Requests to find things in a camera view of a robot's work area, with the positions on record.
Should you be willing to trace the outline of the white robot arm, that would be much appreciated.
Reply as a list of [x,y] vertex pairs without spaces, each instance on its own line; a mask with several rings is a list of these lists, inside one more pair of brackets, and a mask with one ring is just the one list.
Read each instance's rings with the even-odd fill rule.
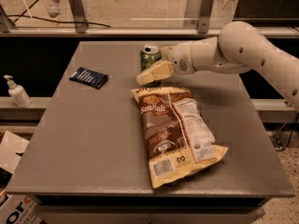
[[241,74],[253,69],[299,111],[299,59],[274,46],[248,23],[234,21],[217,36],[159,51],[162,58],[136,77],[138,84],[202,70]]

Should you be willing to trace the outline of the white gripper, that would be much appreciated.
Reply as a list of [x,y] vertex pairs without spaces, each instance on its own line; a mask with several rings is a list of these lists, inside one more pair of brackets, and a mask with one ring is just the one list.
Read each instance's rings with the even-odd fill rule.
[[169,78],[174,74],[174,70],[178,75],[189,75],[195,72],[192,65],[192,42],[161,47],[160,51],[162,59],[169,62],[158,61],[150,68],[145,69],[136,77],[136,82],[139,85],[146,85],[154,81]]

